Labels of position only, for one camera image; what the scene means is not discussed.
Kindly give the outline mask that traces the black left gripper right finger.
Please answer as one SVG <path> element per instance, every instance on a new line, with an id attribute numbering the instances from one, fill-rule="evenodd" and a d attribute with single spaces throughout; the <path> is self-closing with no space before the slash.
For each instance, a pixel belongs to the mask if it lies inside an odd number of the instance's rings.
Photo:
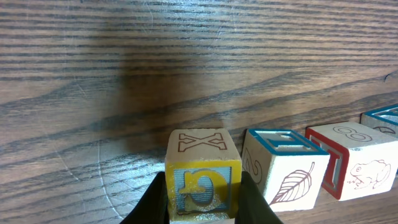
<path id="1" fill-rule="evenodd" d="M 283 224 L 260 193 L 251 175 L 242 171 L 235 224 Z"/>

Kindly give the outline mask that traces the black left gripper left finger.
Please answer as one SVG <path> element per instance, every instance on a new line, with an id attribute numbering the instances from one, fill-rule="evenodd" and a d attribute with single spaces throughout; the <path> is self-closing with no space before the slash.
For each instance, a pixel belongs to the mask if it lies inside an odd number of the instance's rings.
<path id="1" fill-rule="evenodd" d="M 169 224 L 165 172 L 159 172 L 134 209 L 120 224 Z"/>

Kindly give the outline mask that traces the yellow block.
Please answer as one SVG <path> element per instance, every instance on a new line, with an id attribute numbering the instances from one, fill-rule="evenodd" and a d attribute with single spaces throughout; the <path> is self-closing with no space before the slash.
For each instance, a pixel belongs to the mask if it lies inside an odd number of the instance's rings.
<path id="1" fill-rule="evenodd" d="M 165 156 L 170 219 L 234 218 L 241 172 L 241 156 L 227 129 L 172 131 Z"/>

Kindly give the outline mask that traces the white red-sided block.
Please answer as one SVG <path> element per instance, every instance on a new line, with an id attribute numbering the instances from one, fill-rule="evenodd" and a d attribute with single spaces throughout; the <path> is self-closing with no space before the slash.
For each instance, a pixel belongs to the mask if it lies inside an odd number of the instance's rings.
<path id="1" fill-rule="evenodd" d="M 390 191 L 397 138 L 355 122 L 311 126 L 305 137 L 330 154 L 322 187 L 339 201 Z"/>

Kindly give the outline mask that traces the white outline block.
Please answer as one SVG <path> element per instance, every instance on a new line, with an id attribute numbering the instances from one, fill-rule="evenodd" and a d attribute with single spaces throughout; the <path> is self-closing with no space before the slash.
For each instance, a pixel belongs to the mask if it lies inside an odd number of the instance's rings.
<path id="1" fill-rule="evenodd" d="M 397 104 L 362 113 L 360 123 L 397 138 Z"/>

